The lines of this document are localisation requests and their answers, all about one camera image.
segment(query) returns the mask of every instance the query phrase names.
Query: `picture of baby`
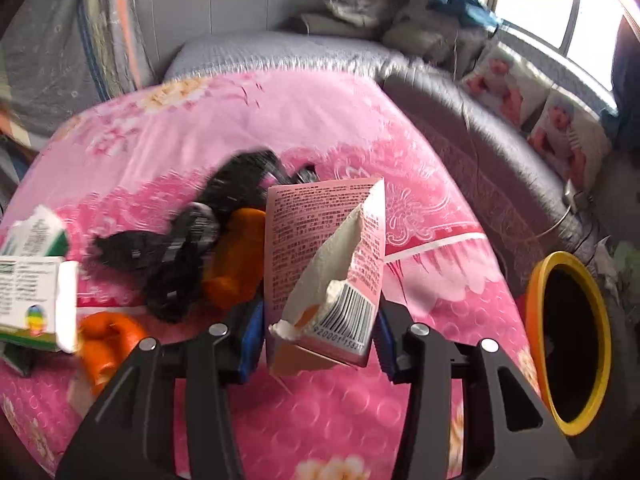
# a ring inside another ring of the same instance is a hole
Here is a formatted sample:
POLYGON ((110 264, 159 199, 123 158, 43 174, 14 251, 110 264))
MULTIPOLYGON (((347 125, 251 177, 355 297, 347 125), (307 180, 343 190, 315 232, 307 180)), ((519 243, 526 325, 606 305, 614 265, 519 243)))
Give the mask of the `picture of baby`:
POLYGON ((561 94, 550 97, 543 116, 527 138, 529 144, 575 187, 584 189, 587 157, 573 128, 574 104, 561 94))
POLYGON ((484 70, 470 78, 466 85, 469 93, 480 102, 500 113, 515 126, 520 126, 522 93, 510 73, 513 59, 500 52, 491 54, 484 70))

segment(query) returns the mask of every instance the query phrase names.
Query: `white pillowcase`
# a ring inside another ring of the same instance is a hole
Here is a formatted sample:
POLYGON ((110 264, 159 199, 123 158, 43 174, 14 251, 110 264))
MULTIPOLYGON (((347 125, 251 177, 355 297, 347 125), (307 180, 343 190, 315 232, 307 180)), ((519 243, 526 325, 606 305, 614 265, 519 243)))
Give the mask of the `white pillowcase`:
POLYGON ((564 89, 550 92, 527 140, 562 178, 581 190, 593 187, 611 150, 597 115, 564 89))
POLYGON ((517 128, 545 102, 551 81, 530 62, 498 43, 462 79, 465 90, 517 128))

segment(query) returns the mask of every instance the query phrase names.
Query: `pillow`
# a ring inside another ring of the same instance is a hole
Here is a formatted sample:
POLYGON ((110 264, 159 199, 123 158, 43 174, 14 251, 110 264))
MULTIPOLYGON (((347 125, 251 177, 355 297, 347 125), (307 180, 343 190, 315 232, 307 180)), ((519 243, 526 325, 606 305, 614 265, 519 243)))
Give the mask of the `pillow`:
POLYGON ((545 102, 551 81, 509 47, 496 44, 462 79, 465 89, 517 128, 545 102))
POLYGON ((463 27, 455 16, 431 9, 429 0, 410 0, 382 43, 462 78, 473 67, 489 36, 483 27, 463 27))
POLYGON ((611 144, 597 115, 564 89, 553 89, 529 144, 563 178, 590 190, 611 144))
POLYGON ((356 27, 333 16, 315 12, 292 17, 284 28, 305 36, 340 36, 374 41, 380 37, 379 31, 375 28, 356 27))
POLYGON ((373 41, 290 32, 237 32, 206 35, 185 43, 164 81, 271 69, 332 70, 380 81, 409 64, 399 52, 373 41))
POLYGON ((444 62, 451 50, 442 34, 425 30, 415 22, 399 23, 391 27, 383 36, 382 44, 403 54, 421 57, 434 65, 444 62))

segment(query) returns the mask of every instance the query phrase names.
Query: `barcode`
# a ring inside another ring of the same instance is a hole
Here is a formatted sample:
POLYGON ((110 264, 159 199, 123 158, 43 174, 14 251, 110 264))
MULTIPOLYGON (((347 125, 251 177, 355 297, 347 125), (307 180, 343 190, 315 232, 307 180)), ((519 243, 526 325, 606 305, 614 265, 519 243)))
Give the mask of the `barcode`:
POLYGON ((314 328, 316 336, 349 351, 361 353, 369 337, 374 306, 345 283, 331 310, 314 328))

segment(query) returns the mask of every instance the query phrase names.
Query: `yellow container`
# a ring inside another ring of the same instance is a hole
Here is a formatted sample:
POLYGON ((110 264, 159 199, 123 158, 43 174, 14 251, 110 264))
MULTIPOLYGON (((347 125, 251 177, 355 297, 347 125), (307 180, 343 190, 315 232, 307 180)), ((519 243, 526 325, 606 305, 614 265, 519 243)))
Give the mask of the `yellow container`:
POLYGON ((595 418, 609 383, 609 317, 598 285, 572 254, 550 254, 533 270, 525 326, 542 400, 567 436, 595 418))

